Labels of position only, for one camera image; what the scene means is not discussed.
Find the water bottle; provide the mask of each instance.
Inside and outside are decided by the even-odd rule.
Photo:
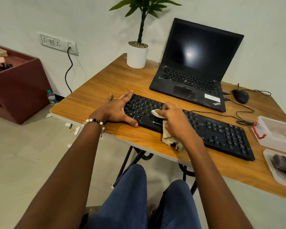
[[[50,101],[50,104],[52,106],[56,105],[57,104],[57,100],[56,100],[56,97],[55,97],[54,93],[51,92],[51,90],[48,90],[47,93],[48,93],[47,96],[48,96],[48,99]]]

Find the wooden tabletop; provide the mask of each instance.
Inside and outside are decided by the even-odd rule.
[[[186,110],[208,111],[234,116],[236,111],[246,110],[244,107],[233,104],[232,102],[226,102],[227,111],[225,113],[219,113],[187,101],[154,92],[149,89],[149,85],[158,67],[159,63],[147,61],[143,69],[130,68],[126,64],[126,54],[122,54],[110,65],[76,89],[71,95],[54,106],[51,109],[51,113],[54,117],[79,125],[82,124],[95,109],[103,104],[110,93],[114,96],[119,96],[131,90],[137,95],[156,101],[178,103]],[[236,88],[236,85],[225,82],[221,82],[221,85],[225,92],[230,92]],[[254,109],[255,113],[240,114],[245,120],[255,122],[258,116],[265,116],[286,122],[286,114],[272,97],[264,96],[259,92],[248,91],[248,94],[250,95],[250,99],[246,106]],[[217,116],[214,114],[199,114],[238,125],[236,120],[231,117]],[[221,175],[286,198],[286,187],[274,180],[264,159],[263,151],[266,147],[261,146],[257,142],[250,126],[239,126],[243,127],[246,132],[255,156],[255,161],[245,161],[208,148],[208,152]],[[143,127],[133,128],[124,123],[107,123],[105,128],[107,136],[114,137],[119,141],[181,164],[190,163],[186,151],[179,152],[172,147],[168,147],[161,141],[162,135],[160,133]]]

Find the black mouse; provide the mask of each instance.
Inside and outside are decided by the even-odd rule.
[[[234,89],[232,90],[232,94],[234,98],[241,104],[246,104],[249,100],[249,95],[245,91]]]

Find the blue jeans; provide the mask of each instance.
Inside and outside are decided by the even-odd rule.
[[[89,222],[89,229],[201,229],[197,209],[186,182],[173,181],[159,207],[148,219],[146,173],[134,164]]]

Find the laptop keyboard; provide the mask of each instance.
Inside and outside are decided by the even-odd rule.
[[[196,89],[208,92],[213,96],[218,96],[218,89],[215,81],[194,77],[183,72],[174,71],[165,67],[160,78],[186,84]]]
[[[163,119],[151,113],[153,109],[162,109],[163,105],[164,103],[133,94],[126,103],[124,112],[136,119],[139,126],[163,133]],[[183,112],[206,147],[244,160],[255,160],[243,128],[191,111],[183,110]]]

